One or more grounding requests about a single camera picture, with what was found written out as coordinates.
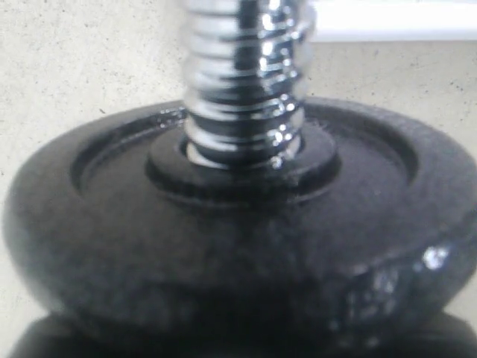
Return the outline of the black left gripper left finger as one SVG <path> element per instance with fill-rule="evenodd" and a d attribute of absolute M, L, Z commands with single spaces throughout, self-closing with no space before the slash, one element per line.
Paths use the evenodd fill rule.
<path fill-rule="evenodd" d="M 13 346 L 9 357 L 202 357 L 198 350 L 186 346 L 161 344 L 130 350 L 108 345 L 85 336 L 70 323 L 48 315 L 31 323 Z"/>

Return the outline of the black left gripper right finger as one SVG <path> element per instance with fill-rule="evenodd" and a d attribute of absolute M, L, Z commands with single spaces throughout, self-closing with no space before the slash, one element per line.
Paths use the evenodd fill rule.
<path fill-rule="evenodd" d="M 462 318 L 447 313 L 427 321 L 410 341 L 410 357 L 476 358 L 476 330 Z"/>

